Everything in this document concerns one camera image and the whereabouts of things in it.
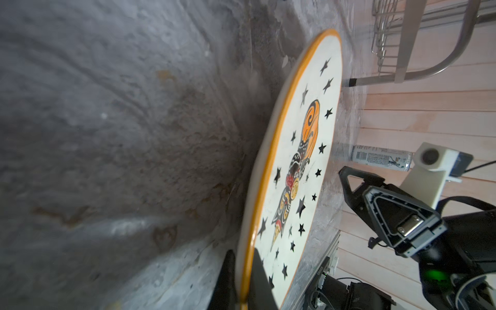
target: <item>white plate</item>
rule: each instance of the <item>white plate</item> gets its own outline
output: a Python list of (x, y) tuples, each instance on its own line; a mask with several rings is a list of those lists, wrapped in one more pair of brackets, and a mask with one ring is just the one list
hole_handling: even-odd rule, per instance
[(279, 94), (251, 173), (236, 258), (243, 308), (257, 248), (280, 308), (309, 235), (334, 134), (342, 78), (341, 39), (319, 34)]

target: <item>can label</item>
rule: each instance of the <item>can label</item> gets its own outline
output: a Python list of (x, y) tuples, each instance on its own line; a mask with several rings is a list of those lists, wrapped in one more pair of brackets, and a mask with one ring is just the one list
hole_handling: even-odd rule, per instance
[(355, 145), (351, 153), (351, 160), (369, 166), (408, 171), (412, 163), (412, 152)]

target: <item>black star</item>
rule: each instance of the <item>black star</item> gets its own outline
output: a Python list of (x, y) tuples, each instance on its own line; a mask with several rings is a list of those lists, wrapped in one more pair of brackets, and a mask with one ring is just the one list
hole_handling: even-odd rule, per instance
[(271, 277), (269, 277), (269, 285), (270, 285), (270, 289), (273, 289), (274, 288), (274, 283), (272, 283), (272, 279), (274, 278), (274, 274), (272, 274)]
[(324, 148), (325, 148), (326, 146), (327, 146), (327, 145), (324, 145), (324, 143), (322, 143), (322, 145), (318, 147), (319, 154), (320, 154), (320, 153), (322, 153), (322, 154), (324, 153)]
[(276, 186), (277, 186), (277, 181), (279, 181), (280, 178), (281, 178), (281, 168), (277, 168), (276, 177), (274, 178), (274, 182), (276, 183)]
[(305, 104), (305, 97), (307, 96), (307, 93), (309, 92), (307, 87), (308, 87), (308, 84), (305, 86), (305, 91), (303, 92), (303, 95), (302, 95), (302, 104), (300, 104), (300, 107)]
[(324, 70), (327, 68), (327, 63), (328, 63), (328, 62), (329, 62), (329, 61), (325, 61), (324, 66), (322, 67), (322, 69), (320, 69), (320, 76), (322, 76), (322, 73), (323, 73), (323, 72), (324, 72)]
[(300, 232), (300, 237), (302, 236), (302, 233), (305, 231), (305, 229), (303, 229), (303, 225), (304, 224), (300, 224), (300, 229), (298, 229), (298, 231)]
[(325, 114), (325, 119), (328, 119), (329, 118), (329, 115), (332, 114), (332, 108), (330, 110), (327, 110), (327, 113)]
[(333, 77), (332, 79), (330, 79), (330, 80), (328, 80), (328, 81), (327, 81), (327, 85), (324, 87), (324, 93), (325, 93), (325, 91), (326, 91), (329, 87), (331, 87), (331, 82), (332, 82), (332, 80), (334, 80), (334, 77)]
[(302, 218), (303, 209), (306, 208), (304, 202), (305, 202), (305, 196), (303, 196), (303, 199), (300, 199), (300, 205), (298, 206), (298, 210), (296, 210), (296, 213), (300, 214), (300, 218)]
[(282, 265), (283, 265), (282, 274), (284, 274), (284, 280), (286, 280), (286, 277), (288, 276), (288, 272), (287, 272), (288, 266), (286, 266), (284, 263)]
[(257, 234), (260, 235), (260, 239), (262, 239), (262, 233), (265, 231), (265, 222), (267, 222), (267, 219), (268, 217), (265, 220), (262, 218), (262, 227), (260, 228)]

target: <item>gray marble surface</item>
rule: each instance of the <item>gray marble surface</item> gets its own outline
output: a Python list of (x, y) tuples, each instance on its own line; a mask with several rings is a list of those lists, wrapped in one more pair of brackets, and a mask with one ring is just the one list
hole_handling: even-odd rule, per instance
[[(366, 71), (367, 36), (353, 28), (362, 2), (0, 3), (1, 308), (206, 308), (236, 248), (273, 104), (305, 44), (336, 28), (344, 77)], [(337, 232), (336, 173), (364, 100), (363, 88), (343, 88), (283, 308)]]

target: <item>halloween witch illustration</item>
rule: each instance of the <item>halloween witch illustration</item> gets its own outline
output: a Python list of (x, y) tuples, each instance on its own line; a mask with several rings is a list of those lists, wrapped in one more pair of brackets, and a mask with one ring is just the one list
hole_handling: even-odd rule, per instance
[(289, 165), (288, 174), (286, 175), (286, 187), (279, 200), (279, 206), (272, 219), (272, 224), (275, 224), (274, 237), (272, 239), (272, 247), (276, 242), (277, 236), (284, 231), (284, 226), (286, 220), (288, 219), (289, 210), (291, 208), (291, 201), (296, 198), (298, 193), (298, 186), (300, 180), (303, 176), (306, 165), (310, 161), (310, 156), (315, 147), (318, 134), (318, 114), (320, 110), (320, 104), (318, 100), (313, 101), (305, 116), (305, 121), (302, 128), (302, 136), (300, 139), (300, 144), (298, 145), (298, 150), (293, 155), (293, 159)]

